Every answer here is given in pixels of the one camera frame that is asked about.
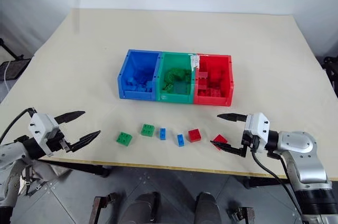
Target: lego pile in bin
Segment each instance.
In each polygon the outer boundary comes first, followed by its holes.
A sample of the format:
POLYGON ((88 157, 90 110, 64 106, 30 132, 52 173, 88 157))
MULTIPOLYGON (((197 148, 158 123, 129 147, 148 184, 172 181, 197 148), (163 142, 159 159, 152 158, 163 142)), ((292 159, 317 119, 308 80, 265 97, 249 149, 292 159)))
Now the lego pile in bin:
POLYGON ((118 76, 121 99, 230 106, 229 55, 129 50, 118 76))

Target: blue block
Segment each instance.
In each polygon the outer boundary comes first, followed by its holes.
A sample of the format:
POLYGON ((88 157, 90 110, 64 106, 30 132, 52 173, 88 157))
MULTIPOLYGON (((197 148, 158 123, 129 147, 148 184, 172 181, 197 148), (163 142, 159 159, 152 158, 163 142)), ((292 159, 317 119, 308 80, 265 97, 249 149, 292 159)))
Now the blue block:
POLYGON ((184 146, 183 134, 178 134, 177 140, 179 142, 179 146, 184 146))
POLYGON ((161 56, 161 51, 128 51, 117 78, 121 99, 156 101, 156 77, 161 56), (132 91, 130 85, 137 88, 132 91))
POLYGON ((165 128, 161 128, 159 130, 159 138, 164 141, 165 140, 165 128))

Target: white table surface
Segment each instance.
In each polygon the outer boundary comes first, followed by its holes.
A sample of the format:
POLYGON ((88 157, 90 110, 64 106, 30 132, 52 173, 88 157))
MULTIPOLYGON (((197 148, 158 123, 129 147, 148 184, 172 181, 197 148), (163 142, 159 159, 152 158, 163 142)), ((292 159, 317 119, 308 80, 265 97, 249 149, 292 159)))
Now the white table surface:
MULTIPOLYGON (((262 111, 271 129, 306 131, 331 179, 338 180, 338 100, 292 16, 129 10, 73 10, 36 52, 0 105, 0 132, 24 108, 55 116, 85 110, 62 125, 67 139, 101 130, 87 147, 59 151, 51 158, 92 164, 161 167, 265 176, 250 153, 246 158, 218 151, 218 134, 239 147, 244 123, 216 118, 220 113, 262 111), (231 107, 120 100, 117 76, 128 49, 201 52, 232 56, 231 107), (143 123, 167 129, 167 140, 140 135, 143 123), (198 128, 202 141, 178 147, 177 134, 198 128), (132 134, 128 147, 116 142, 132 134)), ((28 134, 29 117, 5 139, 28 134)), ((276 160, 260 154, 283 175, 276 160)))

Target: black cable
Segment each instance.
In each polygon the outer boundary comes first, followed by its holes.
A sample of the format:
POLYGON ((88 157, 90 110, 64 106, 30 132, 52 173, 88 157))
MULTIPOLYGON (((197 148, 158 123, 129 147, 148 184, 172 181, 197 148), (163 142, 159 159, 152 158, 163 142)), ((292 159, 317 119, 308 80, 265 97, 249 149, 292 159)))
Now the black cable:
POLYGON ((284 188, 284 190, 287 192, 287 194, 289 195, 289 197, 290 197, 290 199, 291 199, 291 201, 292 201, 292 203, 295 205, 295 207, 296 207, 296 209, 297 209, 297 211, 298 211, 298 213, 299 213, 299 215, 300 216, 302 216, 302 212, 301 212, 301 210, 300 210, 300 208, 298 207, 298 205, 297 205, 297 203, 296 203, 296 200, 294 199, 294 197, 292 196, 292 194, 291 194, 291 192, 289 191, 289 189, 288 189, 288 187, 286 187, 286 185, 285 185, 285 183, 274 173, 274 172, 272 172, 270 169, 268 169, 267 167, 265 167, 263 164, 261 164, 260 162, 259 162, 259 160, 257 159, 257 157, 256 157, 256 153, 254 153, 254 152, 252 152, 252 158, 255 160, 255 162, 258 164, 258 166, 260 166, 263 170, 265 170, 266 172, 268 172, 270 175, 272 175, 276 180, 277 180, 277 182, 279 182, 282 186, 283 186, 283 188, 284 188))
POLYGON ((23 110, 19 115, 16 116, 16 118, 14 118, 14 120, 10 123, 10 125, 7 126, 7 128, 5 129, 4 133, 1 135, 0 137, 0 144, 2 142, 2 140, 5 138, 6 134, 8 133, 8 131, 12 128, 12 126, 26 113, 28 112, 30 115, 33 112, 32 108, 28 108, 23 110))

